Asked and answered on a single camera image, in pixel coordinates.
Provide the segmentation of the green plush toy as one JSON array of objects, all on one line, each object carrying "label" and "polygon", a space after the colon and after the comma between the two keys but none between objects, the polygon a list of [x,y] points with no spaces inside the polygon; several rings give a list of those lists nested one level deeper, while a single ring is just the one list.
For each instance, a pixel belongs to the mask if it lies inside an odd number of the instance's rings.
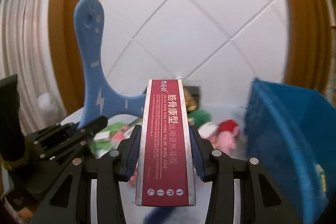
[{"label": "green plush toy", "polygon": [[196,128],[200,128],[202,125],[210,121],[212,121],[211,114],[202,109],[194,110],[188,114],[189,124],[195,126]]}]

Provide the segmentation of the black box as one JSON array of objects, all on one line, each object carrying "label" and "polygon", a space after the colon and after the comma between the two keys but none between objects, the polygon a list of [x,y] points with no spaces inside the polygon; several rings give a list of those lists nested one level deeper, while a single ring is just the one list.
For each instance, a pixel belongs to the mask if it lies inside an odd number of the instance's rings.
[{"label": "black box", "polygon": [[184,86],[183,87],[186,91],[188,91],[188,93],[190,94],[190,96],[192,96],[195,99],[199,99],[200,98],[200,89],[198,86]]}]

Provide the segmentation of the blue foam boomerang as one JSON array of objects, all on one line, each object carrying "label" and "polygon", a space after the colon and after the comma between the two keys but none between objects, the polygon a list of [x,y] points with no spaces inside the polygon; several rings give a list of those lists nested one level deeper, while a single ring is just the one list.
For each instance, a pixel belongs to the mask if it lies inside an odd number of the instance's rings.
[{"label": "blue foam boomerang", "polygon": [[104,9],[100,1],[78,1],[73,14],[73,25],[85,84],[84,107],[78,128],[85,127],[100,116],[108,119],[121,114],[142,117],[145,94],[124,96],[113,90],[104,76],[101,65]]}]

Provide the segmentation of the red medicine box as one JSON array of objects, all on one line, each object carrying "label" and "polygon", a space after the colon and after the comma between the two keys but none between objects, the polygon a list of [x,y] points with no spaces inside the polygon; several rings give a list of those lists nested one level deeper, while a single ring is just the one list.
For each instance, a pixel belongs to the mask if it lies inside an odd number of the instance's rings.
[{"label": "red medicine box", "polygon": [[149,80],[142,119],[135,204],[196,204],[190,131],[181,80]]}]

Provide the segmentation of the brown plush toy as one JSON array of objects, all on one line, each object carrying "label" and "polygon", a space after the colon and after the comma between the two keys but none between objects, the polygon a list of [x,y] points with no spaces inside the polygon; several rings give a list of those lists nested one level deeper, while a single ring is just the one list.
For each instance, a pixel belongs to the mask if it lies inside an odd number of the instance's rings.
[{"label": "brown plush toy", "polygon": [[185,105],[186,105],[187,112],[189,113],[189,112],[197,110],[198,104],[193,98],[193,96],[190,94],[190,92],[186,88],[183,88],[183,92],[184,92]]}]

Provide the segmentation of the blue plastic crate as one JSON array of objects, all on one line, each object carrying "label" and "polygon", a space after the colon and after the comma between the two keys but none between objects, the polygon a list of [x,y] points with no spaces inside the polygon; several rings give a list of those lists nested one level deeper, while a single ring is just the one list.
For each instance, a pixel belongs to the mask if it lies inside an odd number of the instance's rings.
[{"label": "blue plastic crate", "polygon": [[254,79],[245,114],[247,156],[259,159],[303,223],[335,193],[335,107],[316,90]]}]

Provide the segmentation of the pink plush pig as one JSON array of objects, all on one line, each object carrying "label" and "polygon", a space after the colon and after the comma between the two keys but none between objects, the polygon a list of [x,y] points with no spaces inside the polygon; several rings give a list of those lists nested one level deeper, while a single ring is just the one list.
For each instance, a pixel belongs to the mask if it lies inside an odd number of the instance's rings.
[{"label": "pink plush pig", "polygon": [[240,134],[239,124],[228,119],[219,124],[215,148],[224,152],[228,156],[236,149],[237,139]]}]

